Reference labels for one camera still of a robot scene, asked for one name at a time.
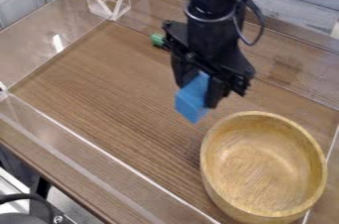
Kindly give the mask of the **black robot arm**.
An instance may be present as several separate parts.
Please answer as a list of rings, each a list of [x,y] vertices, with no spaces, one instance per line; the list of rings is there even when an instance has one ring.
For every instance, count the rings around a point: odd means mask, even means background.
[[[209,75],[206,108],[217,108],[231,93],[246,95],[255,78],[255,67],[241,49],[258,43],[243,34],[247,11],[265,21],[254,0],[187,0],[187,21],[163,23],[178,86],[186,87],[201,73]]]

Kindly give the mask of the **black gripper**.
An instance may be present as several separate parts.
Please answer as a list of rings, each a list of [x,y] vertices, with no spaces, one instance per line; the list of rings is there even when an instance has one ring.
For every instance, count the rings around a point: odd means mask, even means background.
[[[249,46],[242,30],[246,10],[229,14],[195,15],[186,12],[187,22],[165,21],[166,49],[171,53],[175,82],[183,88],[205,72],[210,76],[206,107],[215,109],[233,92],[247,94],[255,78],[255,67],[242,52],[239,41]]]

